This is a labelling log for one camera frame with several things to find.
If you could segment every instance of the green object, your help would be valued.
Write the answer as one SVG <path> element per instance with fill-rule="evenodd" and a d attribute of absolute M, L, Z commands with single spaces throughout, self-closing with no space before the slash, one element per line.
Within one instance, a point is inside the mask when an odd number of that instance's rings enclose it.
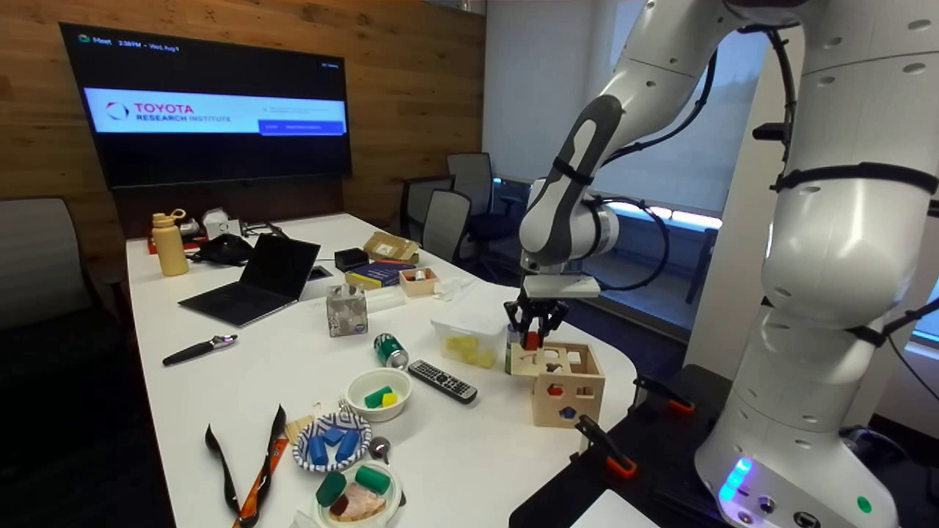
<path fill-rule="evenodd" d="M 393 334 L 376 334 L 373 348 L 380 366 L 408 366 L 408 351 Z"/>
<path fill-rule="evenodd" d="M 324 473 L 318 489 L 317 489 L 317 501 L 318 507 L 332 507 L 335 499 L 340 499 L 346 489 L 346 477 L 342 473 Z"/>
<path fill-rule="evenodd" d="M 370 467 L 358 467 L 354 482 L 376 496 L 385 496 L 390 486 L 390 474 Z"/>
<path fill-rule="evenodd" d="M 873 511 L 870 499 L 857 496 L 857 511 L 860 511 L 860 513 L 870 513 L 870 511 Z"/>
<path fill-rule="evenodd" d="M 393 392 L 393 391 L 385 383 L 376 392 L 367 392 L 362 408 L 380 408 L 385 392 Z"/>

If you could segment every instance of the white table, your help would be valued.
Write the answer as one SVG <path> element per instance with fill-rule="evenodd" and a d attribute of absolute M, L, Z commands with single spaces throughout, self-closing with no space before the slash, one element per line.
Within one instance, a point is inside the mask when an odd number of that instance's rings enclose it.
<path fill-rule="evenodd" d="M 279 224 L 289 238 L 318 243 L 317 263 L 332 271 L 338 249 L 360 246 L 376 227 L 349 215 Z M 423 256 L 448 291 L 486 291 L 499 307 L 514 300 L 514 287 L 471 278 L 468 273 Z M 142 240 L 125 243 L 132 313 L 141 348 L 145 397 L 151 408 L 156 442 L 166 477 L 175 526 L 226 528 L 232 513 L 222 501 L 222 470 L 204 448 L 204 426 L 220 436 L 238 496 L 244 499 L 266 447 L 274 408 L 286 420 L 305 417 L 318 403 L 332 410 L 342 388 L 362 370 L 379 366 L 373 337 L 393 331 L 409 357 L 424 357 L 477 388 L 477 403 L 462 408 L 424 383 L 401 417 L 373 426 L 390 436 L 390 470 L 408 493 L 399 528 L 503 528 L 517 504 L 543 486 L 569 455 L 584 447 L 571 429 L 537 429 L 530 417 L 527 381 L 496 370 L 475 370 L 443 354 L 429 313 L 445 300 L 424 297 L 370 313 L 370 331 L 327 337 L 324 294 L 340 285 L 340 273 L 308 281 L 298 303 L 244 328 L 229 328 L 178 307 L 178 300 L 235 281 L 241 271 L 194 263 L 186 275 L 164 278 Z M 211 334 L 238 331 L 238 345 L 164 370 L 160 357 Z M 613 345 L 561 325 L 552 337 L 590 342 L 606 379 L 597 426 L 618 422 L 634 397 L 634 364 Z M 313 507 L 318 474 L 296 467 L 283 452 L 261 528 L 286 528 L 296 511 Z"/>

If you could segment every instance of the black laptop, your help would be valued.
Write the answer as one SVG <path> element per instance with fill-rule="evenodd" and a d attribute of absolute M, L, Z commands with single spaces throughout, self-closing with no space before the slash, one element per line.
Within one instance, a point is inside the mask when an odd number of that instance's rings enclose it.
<path fill-rule="evenodd" d="M 317 253 L 317 243 L 261 234 L 238 281 L 181 300 L 178 306 L 229 325 L 245 325 L 298 300 Z"/>

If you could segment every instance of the blue light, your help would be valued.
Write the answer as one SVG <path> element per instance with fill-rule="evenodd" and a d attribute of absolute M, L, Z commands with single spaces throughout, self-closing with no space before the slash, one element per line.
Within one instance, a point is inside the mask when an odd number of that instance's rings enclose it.
<path fill-rule="evenodd" d="M 753 470 L 753 460 L 740 458 L 715 496 L 720 501 L 729 501 L 751 470 Z"/>

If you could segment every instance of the television screen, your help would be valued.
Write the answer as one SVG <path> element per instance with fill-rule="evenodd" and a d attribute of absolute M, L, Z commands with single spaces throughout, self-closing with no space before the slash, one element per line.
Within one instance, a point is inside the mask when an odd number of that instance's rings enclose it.
<path fill-rule="evenodd" d="M 112 191 L 351 174 L 338 55 L 60 23 Z"/>

